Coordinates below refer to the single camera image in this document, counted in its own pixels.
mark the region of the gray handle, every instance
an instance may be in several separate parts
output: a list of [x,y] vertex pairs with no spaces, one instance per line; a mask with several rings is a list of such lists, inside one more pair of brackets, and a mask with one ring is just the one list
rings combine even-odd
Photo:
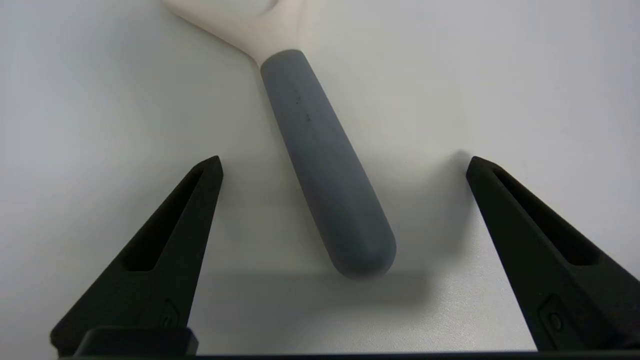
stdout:
[[396,239],[307,58],[282,51],[260,72],[333,265],[352,279],[384,274],[396,256]]

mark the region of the white tabletop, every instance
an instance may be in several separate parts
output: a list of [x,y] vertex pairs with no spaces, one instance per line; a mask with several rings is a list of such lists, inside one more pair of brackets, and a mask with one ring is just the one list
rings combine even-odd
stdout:
[[534,349],[470,155],[640,276],[637,1],[308,2],[302,49],[397,238],[371,282],[331,266],[247,56],[156,1],[0,13],[2,358],[52,358],[51,328],[213,155],[200,354]]

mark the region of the white utensil head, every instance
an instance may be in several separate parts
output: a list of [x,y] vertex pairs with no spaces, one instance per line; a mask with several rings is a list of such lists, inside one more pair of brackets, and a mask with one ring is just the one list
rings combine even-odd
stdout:
[[260,67],[271,55],[298,48],[302,0],[278,0],[257,17],[241,16],[211,0],[164,0],[179,17],[251,56]]

